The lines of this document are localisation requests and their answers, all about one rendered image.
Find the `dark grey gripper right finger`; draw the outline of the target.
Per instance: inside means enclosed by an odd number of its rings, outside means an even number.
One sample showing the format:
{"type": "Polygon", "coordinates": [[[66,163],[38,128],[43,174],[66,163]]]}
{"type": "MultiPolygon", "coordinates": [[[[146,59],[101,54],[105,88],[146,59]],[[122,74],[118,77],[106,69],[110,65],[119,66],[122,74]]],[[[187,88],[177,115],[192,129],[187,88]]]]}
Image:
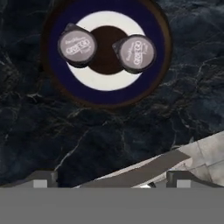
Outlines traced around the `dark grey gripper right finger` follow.
{"type": "Polygon", "coordinates": [[[166,186],[170,188],[220,187],[220,185],[213,182],[197,178],[189,171],[168,171],[166,179],[166,186]]]}

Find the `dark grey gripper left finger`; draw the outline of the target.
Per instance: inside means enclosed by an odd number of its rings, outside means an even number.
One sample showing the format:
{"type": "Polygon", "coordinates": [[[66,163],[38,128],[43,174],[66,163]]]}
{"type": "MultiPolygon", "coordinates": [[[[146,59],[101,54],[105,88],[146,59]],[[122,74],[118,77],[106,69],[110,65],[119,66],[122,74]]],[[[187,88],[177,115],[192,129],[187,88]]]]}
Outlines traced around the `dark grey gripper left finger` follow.
{"type": "Polygon", "coordinates": [[[35,171],[27,178],[3,185],[3,188],[57,188],[58,173],[56,171],[35,171]]]}

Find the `blue white brown round plate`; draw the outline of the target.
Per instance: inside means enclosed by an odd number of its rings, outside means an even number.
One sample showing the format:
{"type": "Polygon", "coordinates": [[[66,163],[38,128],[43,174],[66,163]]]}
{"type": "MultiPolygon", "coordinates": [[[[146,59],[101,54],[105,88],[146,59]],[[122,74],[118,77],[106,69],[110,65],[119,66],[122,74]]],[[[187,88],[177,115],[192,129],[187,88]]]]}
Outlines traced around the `blue white brown round plate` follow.
{"type": "Polygon", "coordinates": [[[155,90],[172,59],[168,19],[154,0],[59,0],[46,18],[40,55],[44,71],[76,102],[113,109],[142,100],[155,90]],[[67,24],[91,32],[97,51],[83,68],[69,65],[58,52],[58,40],[67,24]],[[157,50],[153,64],[137,74],[125,71],[112,45],[132,34],[148,37],[157,50]]]}

